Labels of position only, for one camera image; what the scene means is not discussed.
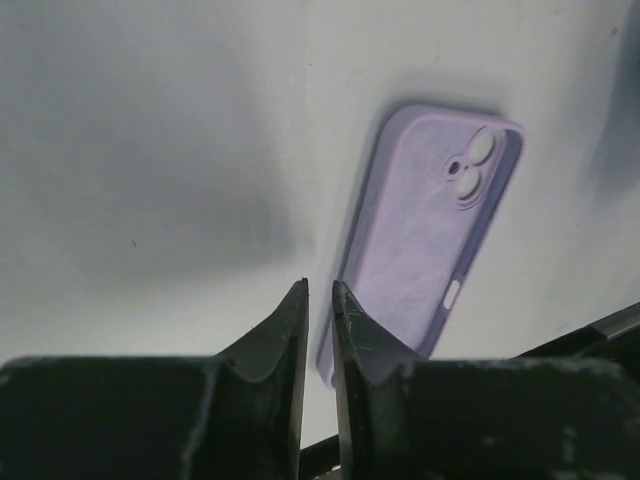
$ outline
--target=white table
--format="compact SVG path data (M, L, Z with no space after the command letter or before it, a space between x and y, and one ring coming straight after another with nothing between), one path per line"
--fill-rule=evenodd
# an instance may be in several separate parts
M334 433L331 280L410 100L528 135L437 356L517 354L636 302L640 156L606 130L640 123L612 95L632 3L2 2L0 355L210 354L307 276L303 444Z

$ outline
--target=purple phone case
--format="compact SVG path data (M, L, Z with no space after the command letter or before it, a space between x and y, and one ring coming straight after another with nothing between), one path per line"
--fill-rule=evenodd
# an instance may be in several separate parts
M468 148L484 129L496 143L475 167ZM418 105L393 115L380 134L342 279L374 319L424 356L450 312L443 305L449 286L464 285L523 143L514 123ZM460 169L452 175L454 159ZM483 181L460 201L456 175L467 168L477 168ZM330 325L318 368L333 386Z

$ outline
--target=small black hole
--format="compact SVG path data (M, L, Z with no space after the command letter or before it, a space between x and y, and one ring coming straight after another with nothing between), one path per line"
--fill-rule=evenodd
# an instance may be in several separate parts
M449 165L449 175L455 175L460 170L460 162L453 162Z

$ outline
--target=circular hole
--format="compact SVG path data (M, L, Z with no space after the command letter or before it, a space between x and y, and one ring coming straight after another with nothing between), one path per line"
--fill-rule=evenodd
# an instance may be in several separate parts
M460 170L460 162L452 162L449 165L449 175L455 175Z
M469 160L473 165L481 165L487 161L496 144L493 132L484 131L476 135L469 147Z
M482 176L477 170L467 170L456 185L458 200L466 200L473 195L480 186Z

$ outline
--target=phone case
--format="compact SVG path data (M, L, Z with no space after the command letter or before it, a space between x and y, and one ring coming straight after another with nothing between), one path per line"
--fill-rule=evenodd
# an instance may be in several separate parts
M393 115L380 134L341 277L373 318L424 356L464 285L523 145L514 123L418 105ZM478 162L483 148L487 158ZM469 177L480 177L472 193ZM333 386L328 324L318 368Z

